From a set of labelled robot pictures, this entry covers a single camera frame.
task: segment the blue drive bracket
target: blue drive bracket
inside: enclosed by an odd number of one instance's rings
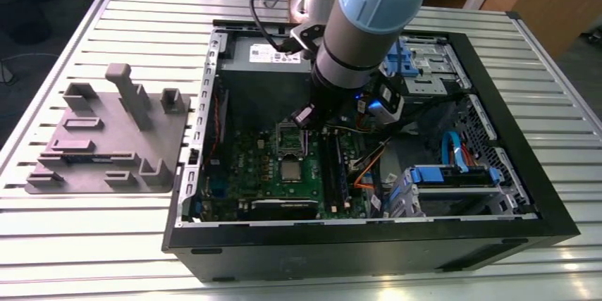
[[[463,162],[460,136],[452,130],[448,130],[443,134],[443,139],[440,140],[440,160],[443,162],[443,165],[449,164],[449,155],[447,153],[447,147],[448,147],[449,141],[453,145],[455,166],[460,167],[461,173],[465,173],[468,171],[468,166]]]
[[[412,64],[412,51],[405,47],[405,43],[399,39],[400,53],[396,53],[396,44],[393,44],[386,52],[386,57],[384,58],[384,64],[386,66],[386,76],[391,77],[397,75],[399,70],[399,55],[401,57],[401,76],[415,78],[420,75],[420,70],[413,67]]]

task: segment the motherboard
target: motherboard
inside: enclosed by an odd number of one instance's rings
[[[362,190],[353,192],[345,180],[354,138],[326,128],[298,130],[288,121],[234,131],[228,174],[198,182],[204,221],[364,218]]]

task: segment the blue led light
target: blue led light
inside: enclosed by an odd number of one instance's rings
[[[376,107],[381,107],[382,105],[380,105],[380,102],[372,102],[369,105],[368,105],[368,108],[369,109],[374,109]]]

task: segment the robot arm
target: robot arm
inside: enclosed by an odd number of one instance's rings
[[[292,114],[318,128],[368,83],[421,0],[334,0],[310,71],[310,100]]]

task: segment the floor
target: floor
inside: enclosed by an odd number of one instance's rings
[[[51,25],[51,37],[33,46],[15,45],[0,33],[0,59],[15,54],[59,54],[71,32],[92,0],[51,0],[42,4],[42,10]],[[0,84],[0,146],[2,146],[37,88],[51,68],[50,56],[23,56],[6,61],[17,82],[10,87]],[[577,91],[592,110],[602,116],[602,81],[597,79],[602,69],[602,46],[592,46],[579,38],[568,52],[557,60]]]

